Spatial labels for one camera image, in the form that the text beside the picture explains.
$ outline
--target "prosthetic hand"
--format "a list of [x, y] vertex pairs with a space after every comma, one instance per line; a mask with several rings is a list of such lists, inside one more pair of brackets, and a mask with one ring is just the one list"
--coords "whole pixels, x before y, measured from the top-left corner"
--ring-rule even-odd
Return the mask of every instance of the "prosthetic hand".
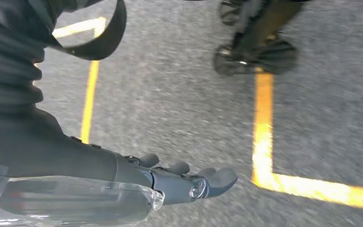
[[308, 0], [222, 0], [222, 22], [235, 26], [230, 44], [221, 45], [214, 55], [215, 70], [221, 75], [245, 74], [260, 67], [266, 72], [291, 69], [297, 50], [279, 35]]
[[126, 23], [123, 0], [105, 31], [79, 46], [52, 36], [57, 17], [96, 0], [0, 0], [0, 226], [120, 226], [144, 220], [163, 205], [223, 194], [237, 181], [232, 169], [189, 174], [179, 162], [154, 167], [155, 155], [124, 157], [65, 135], [36, 108], [32, 81], [46, 46], [87, 60], [109, 56]]

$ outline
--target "wheelchair caster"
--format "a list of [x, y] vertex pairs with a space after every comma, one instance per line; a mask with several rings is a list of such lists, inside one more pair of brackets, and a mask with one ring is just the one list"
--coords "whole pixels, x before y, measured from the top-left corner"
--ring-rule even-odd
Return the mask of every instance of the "wheelchair caster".
[[238, 20], [242, 8], [242, 0], [223, 0], [219, 5], [219, 16], [224, 25], [233, 26]]
[[246, 62], [240, 61], [239, 58], [232, 58], [232, 51], [230, 46], [220, 46], [216, 50], [213, 59], [215, 71], [222, 76], [250, 73]]
[[297, 50], [287, 41], [275, 36], [252, 52], [233, 53], [229, 46], [220, 46], [214, 55], [214, 68], [220, 75], [251, 74], [255, 67], [264, 72], [280, 74], [292, 68]]

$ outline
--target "robotic finger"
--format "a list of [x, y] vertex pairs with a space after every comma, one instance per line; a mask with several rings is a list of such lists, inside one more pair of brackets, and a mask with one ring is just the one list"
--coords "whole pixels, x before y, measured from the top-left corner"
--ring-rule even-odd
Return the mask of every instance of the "robotic finger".
[[[152, 160], [157, 160], [153, 154], [148, 156]], [[126, 159], [132, 165], [137, 163], [135, 157], [127, 156]], [[216, 197], [229, 190], [237, 181], [237, 174], [231, 168], [218, 171], [214, 168], [205, 168], [196, 174], [187, 175], [190, 167], [185, 162], [178, 162], [169, 168], [145, 168], [142, 165], [136, 167], [150, 179], [152, 189], [164, 195], [164, 205]]]

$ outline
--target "gray asphalt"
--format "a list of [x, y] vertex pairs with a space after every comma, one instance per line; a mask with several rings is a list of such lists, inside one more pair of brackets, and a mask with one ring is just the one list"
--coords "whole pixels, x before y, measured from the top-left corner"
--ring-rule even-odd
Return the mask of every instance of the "gray asphalt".
[[[251, 183], [254, 78], [221, 77], [214, 49], [232, 29], [218, 1], [127, 1], [118, 50], [101, 61], [92, 143], [124, 155], [156, 153], [192, 170], [233, 166], [224, 196], [163, 207], [141, 227], [363, 227], [363, 210], [260, 189]], [[99, 3], [63, 15], [57, 27], [98, 16]], [[315, 0], [284, 30], [298, 66], [275, 76], [274, 172], [363, 186], [363, 0]], [[61, 39], [81, 42], [86, 32]], [[79, 135], [89, 62], [46, 51], [39, 107]]]

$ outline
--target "yellow line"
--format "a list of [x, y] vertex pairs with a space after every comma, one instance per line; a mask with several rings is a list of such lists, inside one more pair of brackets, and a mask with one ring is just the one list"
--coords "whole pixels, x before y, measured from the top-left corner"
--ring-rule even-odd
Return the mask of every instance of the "yellow line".
[[[53, 31], [52, 34], [55, 38], [61, 38], [75, 33], [94, 29], [94, 37], [97, 37], [105, 30], [105, 24], [106, 19], [104, 17], [99, 17], [96, 19], [78, 22], [66, 27], [57, 28]], [[99, 61], [91, 61], [83, 110], [83, 120], [80, 130], [80, 138], [82, 139], [83, 143], [89, 143], [94, 107], [94, 94], [96, 82], [98, 80], [98, 71]]]
[[[98, 37], [105, 30], [106, 19], [104, 17], [100, 17], [96, 19], [94, 23], [95, 23], [94, 37]], [[88, 76], [88, 83], [87, 83], [86, 99], [83, 111], [83, 121], [80, 130], [80, 138], [83, 141], [83, 143], [89, 143], [90, 140], [91, 121], [94, 108], [95, 86], [96, 86], [96, 81], [98, 80], [98, 68], [99, 68], [99, 61], [91, 61], [90, 73]]]
[[91, 19], [91, 20], [85, 20], [82, 22], [78, 22], [78, 23], [66, 26], [66, 27], [57, 28], [52, 32], [52, 34], [55, 38], [62, 38], [62, 37], [72, 35], [75, 33], [96, 29], [97, 26], [101, 27], [102, 22], [105, 23], [104, 17], [99, 17], [99, 18]]
[[273, 75], [256, 75], [252, 181], [261, 188], [363, 208], [363, 187], [272, 173]]

